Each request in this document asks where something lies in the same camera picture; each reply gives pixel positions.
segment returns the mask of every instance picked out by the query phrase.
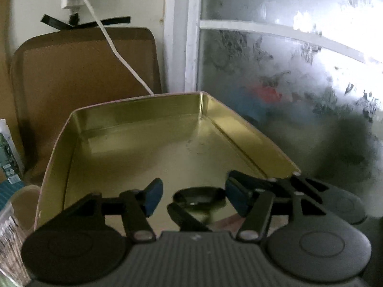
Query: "metal baking pan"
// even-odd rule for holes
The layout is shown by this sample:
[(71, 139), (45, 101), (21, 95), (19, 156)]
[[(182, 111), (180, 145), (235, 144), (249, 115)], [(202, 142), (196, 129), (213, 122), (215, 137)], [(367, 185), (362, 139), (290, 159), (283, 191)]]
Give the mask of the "metal baking pan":
[[(163, 180), (164, 194), (149, 218), (154, 231), (176, 230), (166, 206), (180, 189), (224, 187), (228, 171), (259, 178), (299, 169), (266, 136), (207, 93), (164, 94), (74, 111), (45, 173), (36, 227), (91, 192), (116, 197)], [(217, 221), (235, 213), (229, 202)], [(123, 233), (121, 218), (107, 223)]]

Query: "white label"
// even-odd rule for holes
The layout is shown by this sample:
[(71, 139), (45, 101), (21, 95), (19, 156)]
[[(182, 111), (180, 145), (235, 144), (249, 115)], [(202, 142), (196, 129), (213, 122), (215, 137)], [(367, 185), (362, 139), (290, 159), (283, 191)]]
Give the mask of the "white label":
[(12, 177), (9, 177), (8, 181), (9, 181), (10, 184), (15, 184), (15, 183), (20, 182), (21, 180), (20, 180), (19, 175), (14, 175)]

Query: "silver screw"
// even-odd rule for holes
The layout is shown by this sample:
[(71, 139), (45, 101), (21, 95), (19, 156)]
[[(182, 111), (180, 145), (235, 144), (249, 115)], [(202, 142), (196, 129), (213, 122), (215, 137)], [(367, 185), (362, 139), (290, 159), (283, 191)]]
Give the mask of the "silver screw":
[(257, 231), (244, 230), (240, 232), (239, 237), (244, 241), (255, 241), (259, 237), (259, 234)]
[(136, 231), (134, 236), (138, 242), (147, 242), (153, 239), (153, 233), (147, 230)]

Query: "brown chair backrest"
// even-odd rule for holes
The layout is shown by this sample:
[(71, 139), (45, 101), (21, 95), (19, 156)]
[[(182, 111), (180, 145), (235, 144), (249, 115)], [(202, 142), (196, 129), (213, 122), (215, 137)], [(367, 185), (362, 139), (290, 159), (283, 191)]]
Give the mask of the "brown chair backrest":
[[(161, 93), (150, 30), (108, 28), (108, 33), (121, 56), (154, 93)], [(14, 55), (10, 76), (27, 167), (34, 167), (29, 179), (36, 184), (73, 110), (147, 95), (113, 55), (98, 28), (60, 31), (28, 40)]]

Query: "black tape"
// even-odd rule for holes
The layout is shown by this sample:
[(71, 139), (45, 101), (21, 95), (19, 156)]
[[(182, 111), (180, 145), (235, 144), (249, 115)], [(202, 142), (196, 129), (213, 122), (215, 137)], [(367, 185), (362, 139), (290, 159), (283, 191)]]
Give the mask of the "black tape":
[[(104, 19), (101, 22), (104, 26), (115, 25), (115, 24), (130, 24), (130, 16)], [(97, 27), (97, 26), (98, 26), (97, 23), (95, 21), (93, 21), (93, 22), (88, 22), (86, 24), (78, 25), (78, 26), (73, 27), (73, 28), (74, 29), (83, 29), (83, 28), (92, 28), (92, 27)]]
[(48, 26), (56, 28), (57, 30), (70, 30), (73, 28), (71, 25), (68, 25), (62, 21), (59, 21), (58, 19), (53, 18), (47, 14), (43, 16), (43, 18), (41, 19), (41, 22), (43, 22), (44, 24), (47, 24)]

